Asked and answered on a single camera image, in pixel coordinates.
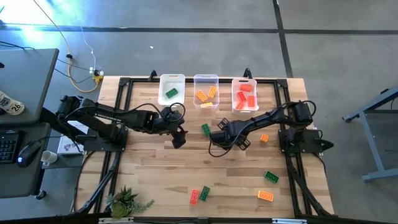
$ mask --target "lego brick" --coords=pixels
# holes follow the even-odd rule
[[[265,178],[269,179],[272,183],[278,183],[279,177],[276,176],[275,174],[267,171],[266,174],[264,175]]]
[[[212,103],[212,102],[209,102],[209,103],[202,103],[202,104],[200,105],[200,108],[207,108],[207,107],[211,107],[211,106],[213,106],[213,103]]]
[[[254,96],[248,96],[248,107],[253,108],[255,107],[256,102],[254,100]]]
[[[201,126],[203,133],[205,134],[206,137],[208,137],[210,135],[210,127],[208,124],[203,124]]]
[[[259,193],[257,195],[258,198],[273,202],[274,201],[274,195],[262,190],[259,190]]]
[[[196,205],[198,203],[198,198],[199,198],[199,190],[192,190],[191,199],[189,203],[191,205]]]
[[[175,89],[175,88],[172,88],[171,90],[169,90],[167,93],[166,93],[166,96],[167,96],[167,98],[171,98],[171,97],[173,97],[173,96],[175,96],[175,95],[177,95],[178,94],[178,91]]]
[[[241,110],[243,109],[244,102],[239,102],[238,105],[235,107],[236,110]]]
[[[268,135],[262,134],[262,135],[261,135],[261,138],[260,138],[260,141],[262,141],[262,142],[267,142],[267,141],[268,141]]]
[[[216,95],[216,92],[217,92],[217,88],[215,86],[211,86],[210,90],[209,90],[209,94],[207,94],[207,95],[209,98],[213,99],[214,96]]]
[[[203,103],[207,100],[207,96],[201,90],[197,91],[197,97]]]
[[[251,86],[249,84],[242,84],[239,86],[239,90],[251,92],[251,91],[253,91],[253,86]]]
[[[240,102],[245,102],[245,101],[246,101],[246,97],[244,97],[244,94],[243,94],[242,91],[239,91],[239,92],[236,94],[236,96],[238,97],[238,100],[239,100]]]
[[[210,188],[204,186],[203,190],[201,191],[199,199],[205,202],[206,198],[207,198],[207,195],[209,194],[209,191],[210,191]]]

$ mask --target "black mouse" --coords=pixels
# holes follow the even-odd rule
[[[38,141],[30,141],[26,146],[19,152],[17,158],[17,165],[19,167],[27,167],[35,158],[37,151],[39,151],[42,145]]]

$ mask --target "clear plastic container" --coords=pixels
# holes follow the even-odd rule
[[[166,93],[175,88],[178,93],[169,98]],[[182,74],[163,74],[160,76],[158,104],[170,106],[173,103],[183,103],[185,99],[185,75]]]
[[[215,110],[220,103],[220,94],[218,91],[218,75],[214,74],[198,74],[193,77],[193,104],[199,110]],[[210,89],[215,88],[215,94],[211,97]],[[201,91],[206,96],[206,100],[202,101],[197,96]]]
[[[242,91],[240,89],[241,85],[247,85],[248,88],[251,86],[251,91]],[[254,79],[250,78],[234,78],[232,80],[232,87],[231,87],[231,93],[232,93],[232,113],[233,114],[250,114],[254,113],[259,109],[259,106],[257,105],[257,81]],[[242,92],[246,101],[244,102],[244,106],[242,109],[238,110],[237,106],[241,102],[238,99],[238,92]],[[249,107],[248,106],[248,97],[254,98],[254,104],[253,106]]]

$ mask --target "concrete floor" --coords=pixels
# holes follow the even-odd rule
[[[51,25],[32,1],[26,1],[23,8],[14,2],[6,1],[0,20],[8,24]],[[38,2],[58,25],[64,26],[277,28],[272,0]],[[398,2],[394,0],[279,0],[279,6],[285,29],[398,29]],[[59,33],[34,27],[3,28],[0,40],[38,49],[56,47],[60,49],[59,58],[65,59],[67,50]],[[241,76],[250,67],[255,77],[286,77],[278,34],[100,32],[107,30],[110,29],[85,33],[105,75],[149,75],[155,69],[158,74]],[[81,32],[64,35],[75,65],[93,66]],[[323,130],[325,139],[335,143],[324,156],[335,213],[346,218],[398,222],[398,177],[365,184],[361,175],[374,172],[376,165],[362,125],[355,120],[351,124],[341,120],[346,113],[398,83],[397,36],[286,34],[286,42],[293,76],[305,79],[308,96],[317,104],[315,124]],[[62,63],[57,63],[57,68],[66,72]],[[87,71],[73,69],[76,80],[88,75]],[[90,89],[93,83],[87,81],[80,86]],[[67,78],[54,72],[45,107],[56,110],[61,95],[97,100],[98,92],[82,94]],[[49,145],[56,146],[55,141]],[[77,173],[78,169],[46,171],[43,189],[48,196],[42,201],[32,197],[2,199],[0,219],[67,214]]]

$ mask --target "wooden table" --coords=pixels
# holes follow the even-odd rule
[[[120,77],[105,77],[99,103],[114,106]],[[288,78],[291,101],[306,100],[304,80]],[[185,88],[183,127],[187,143],[174,149],[171,136],[156,136],[129,132],[126,151],[119,167],[116,192],[126,185],[132,187],[136,200],[155,204],[140,216],[147,217],[294,217],[285,157],[279,150],[277,131],[279,125],[252,132],[248,139],[250,147],[241,151],[234,147],[227,155],[214,158],[208,154],[209,140],[203,135],[201,125],[208,123],[211,131],[219,130],[217,124],[227,118],[248,119],[251,116],[235,116],[231,113],[231,84],[220,83],[220,105],[212,113],[201,113],[193,105],[193,83]],[[132,89],[130,108],[143,103],[157,105],[158,83],[135,83]],[[276,108],[274,87],[257,86],[259,111],[253,116]],[[153,110],[150,106],[141,108]],[[261,134],[269,136],[268,143],[260,142]],[[224,150],[212,146],[214,154]],[[96,152],[83,169],[78,188],[77,207],[80,208],[97,187],[103,165],[103,152]],[[322,163],[312,154],[302,155],[308,188],[324,209],[333,213],[328,185]],[[273,184],[263,177],[265,171],[280,177]],[[206,202],[190,205],[193,189],[209,187]],[[300,208],[304,211],[303,197],[298,185]],[[274,201],[257,198],[259,190],[274,194]]]

